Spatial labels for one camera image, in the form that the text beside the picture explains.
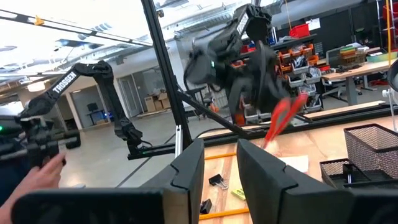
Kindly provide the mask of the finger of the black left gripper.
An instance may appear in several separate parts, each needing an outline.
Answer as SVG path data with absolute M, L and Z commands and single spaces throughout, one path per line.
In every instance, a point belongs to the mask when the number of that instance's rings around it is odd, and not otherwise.
M 289 90 L 286 87 L 286 82 L 283 82 L 277 75 L 273 74 L 273 84 L 274 84 L 274 92 L 273 92 L 273 103 L 278 103 L 283 98 L 292 98 Z
M 271 113 L 274 109 L 272 94 L 269 92 L 266 78 L 253 80 L 250 104 L 261 113 Z

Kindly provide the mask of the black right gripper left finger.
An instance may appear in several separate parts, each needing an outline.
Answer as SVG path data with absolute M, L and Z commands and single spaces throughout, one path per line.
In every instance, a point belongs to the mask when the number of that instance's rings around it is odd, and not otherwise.
M 204 173 L 204 143 L 197 139 L 169 165 L 136 188 L 40 190 L 12 209 L 20 224 L 198 223 Z

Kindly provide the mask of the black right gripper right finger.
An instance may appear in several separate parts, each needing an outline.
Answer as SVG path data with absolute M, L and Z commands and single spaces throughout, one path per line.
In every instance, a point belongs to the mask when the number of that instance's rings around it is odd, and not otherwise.
M 239 139 L 236 156 L 254 223 L 397 223 L 393 180 L 336 188 Z

